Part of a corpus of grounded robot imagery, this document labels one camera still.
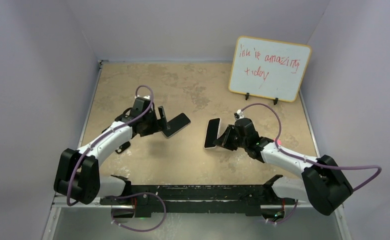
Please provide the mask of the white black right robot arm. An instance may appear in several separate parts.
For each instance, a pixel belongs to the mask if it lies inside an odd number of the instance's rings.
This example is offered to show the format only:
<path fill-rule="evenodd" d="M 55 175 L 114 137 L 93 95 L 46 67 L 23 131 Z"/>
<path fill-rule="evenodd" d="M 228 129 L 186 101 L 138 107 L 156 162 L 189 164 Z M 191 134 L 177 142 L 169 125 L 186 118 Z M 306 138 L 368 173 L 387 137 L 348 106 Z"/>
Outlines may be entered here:
<path fill-rule="evenodd" d="M 271 138 L 259 136 L 249 118 L 228 125 L 213 144 L 231 151 L 243 148 L 250 158 L 296 175 L 296 178 L 277 176 L 268 181 L 263 196 L 271 204 L 290 198 L 309 202 L 319 213 L 329 216 L 354 192 L 332 157 L 303 155 L 297 159 L 296 152 L 277 146 Z"/>

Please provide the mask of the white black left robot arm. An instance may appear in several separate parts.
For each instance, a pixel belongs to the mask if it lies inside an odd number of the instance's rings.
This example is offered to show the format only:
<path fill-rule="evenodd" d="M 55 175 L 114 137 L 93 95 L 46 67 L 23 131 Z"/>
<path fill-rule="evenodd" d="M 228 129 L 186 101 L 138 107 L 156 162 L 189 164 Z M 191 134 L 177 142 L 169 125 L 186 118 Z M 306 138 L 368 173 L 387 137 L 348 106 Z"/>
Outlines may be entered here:
<path fill-rule="evenodd" d="M 149 97 L 136 97 L 133 107 L 116 117 L 94 140 L 78 149 L 67 148 L 59 159 L 53 184 L 56 193 L 66 196 L 66 203 L 91 203 L 96 197 L 113 197 L 119 204 L 130 202 L 130 180 L 125 177 L 101 176 L 104 161 L 135 136 L 141 137 L 168 128 L 164 107 L 155 107 Z"/>

